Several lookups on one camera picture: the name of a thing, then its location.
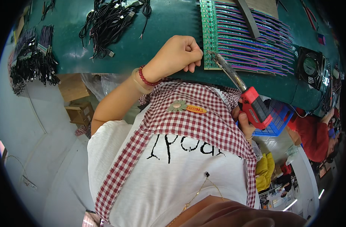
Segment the green flower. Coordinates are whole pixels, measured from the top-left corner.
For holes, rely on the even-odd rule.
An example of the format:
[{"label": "green flower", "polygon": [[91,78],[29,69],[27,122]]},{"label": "green flower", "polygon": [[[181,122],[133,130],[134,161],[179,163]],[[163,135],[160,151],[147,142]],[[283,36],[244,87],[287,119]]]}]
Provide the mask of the green flower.
[{"label": "green flower", "polygon": [[183,111],[187,109],[185,100],[175,100],[168,108],[169,112]]}]

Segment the red and white gingham fabric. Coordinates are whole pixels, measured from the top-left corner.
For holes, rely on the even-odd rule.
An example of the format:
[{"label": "red and white gingham fabric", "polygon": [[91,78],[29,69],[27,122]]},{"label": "red and white gingham fabric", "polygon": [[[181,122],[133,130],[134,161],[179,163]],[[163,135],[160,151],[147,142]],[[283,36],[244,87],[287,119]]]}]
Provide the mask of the red and white gingham fabric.
[{"label": "red and white gingham fabric", "polygon": [[[174,134],[194,138],[245,158],[246,205],[254,206],[256,157],[251,145],[231,117],[231,110],[237,105],[241,93],[237,89],[225,89],[225,92],[220,92],[207,85],[180,81],[162,82],[150,95],[140,98],[142,105],[149,101],[151,106],[100,188],[95,211],[102,219],[109,222],[115,199],[153,134]],[[207,113],[168,112],[168,107],[175,100],[186,100],[188,105],[203,107]]]}]

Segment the white t-shirt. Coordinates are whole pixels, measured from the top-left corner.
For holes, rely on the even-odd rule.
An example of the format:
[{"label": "white t-shirt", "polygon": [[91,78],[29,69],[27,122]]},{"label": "white t-shirt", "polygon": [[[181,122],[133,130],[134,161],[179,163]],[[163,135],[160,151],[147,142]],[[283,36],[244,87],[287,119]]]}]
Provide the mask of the white t-shirt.
[{"label": "white t-shirt", "polygon": [[[109,121],[91,137],[87,146],[88,174],[94,202],[115,159],[139,127],[149,106],[136,116],[134,125],[124,120]],[[112,206],[111,225],[168,225],[197,194],[206,179],[205,172],[224,198],[246,204],[243,158],[196,139],[153,135]],[[219,191],[207,181],[189,207],[209,195],[220,197]],[[259,203],[256,193],[255,208]]]}]

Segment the red handled pliers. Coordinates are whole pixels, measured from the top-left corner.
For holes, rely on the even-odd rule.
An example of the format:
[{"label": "red handled pliers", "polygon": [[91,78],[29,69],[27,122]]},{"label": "red handled pliers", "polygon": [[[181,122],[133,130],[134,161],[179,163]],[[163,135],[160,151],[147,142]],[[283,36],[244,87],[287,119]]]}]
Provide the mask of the red handled pliers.
[{"label": "red handled pliers", "polygon": [[314,16],[314,14],[312,13],[312,11],[306,6],[306,4],[304,3],[304,1],[303,1],[303,0],[300,0],[300,1],[301,1],[302,5],[303,5],[303,8],[304,8],[304,10],[305,10],[305,13],[307,14],[307,17],[308,17],[308,19],[309,19],[309,22],[310,22],[310,24],[311,24],[311,27],[312,27],[314,30],[317,30],[317,29],[315,28],[315,25],[314,25],[313,20],[311,19],[311,17],[313,17],[313,19],[314,19],[315,22],[317,22],[317,19],[315,18],[315,16]]}]

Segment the green work table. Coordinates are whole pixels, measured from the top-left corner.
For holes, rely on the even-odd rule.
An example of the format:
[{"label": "green work table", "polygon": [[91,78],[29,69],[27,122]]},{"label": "green work table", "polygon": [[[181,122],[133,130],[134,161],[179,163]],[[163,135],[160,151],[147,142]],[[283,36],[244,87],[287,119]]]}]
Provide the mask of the green work table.
[{"label": "green work table", "polygon": [[[319,32],[325,35],[326,46],[318,43],[317,33],[311,28],[300,1],[282,0],[282,2],[289,12],[279,5],[279,19],[291,27],[293,43],[322,52],[330,59],[333,68],[334,64],[339,62],[339,53],[330,29],[322,22],[315,7],[307,2],[307,6],[319,22]],[[139,10],[120,40],[109,47],[115,55],[103,59],[95,58],[92,61],[90,59],[93,55],[92,43],[88,45],[89,37],[86,37],[84,50],[79,32],[85,24],[86,15],[94,8],[94,0],[57,1],[53,12],[49,11],[45,20],[40,22],[43,3],[42,0],[33,0],[32,14],[27,26],[28,28],[36,26],[38,35],[42,25],[53,24],[55,26],[52,50],[59,62],[59,74],[87,72],[130,74],[134,68],[146,64],[152,59],[171,36],[175,34],[189,35],[199,41],[202,35],[199,32],[201,21],[195,0],[151,0],[152,14],[143,38],[139,39],[139,36],[145,23],[145,17]],[[298,80],[294,75],[289,74],[287,77],[282,77],[247,72],[239,72],[239,75],[242,76],[247,86],[254,86],[259,94],[307,111],[315,109],[321,98],[321,92],[310,89],[308,84]],[[234,84],[222,71],[203,70],[203,66],[198,67],[193,74],[180,71],[172,77],[234,87]],[[315,114],[323,115],[320,110]]]}]

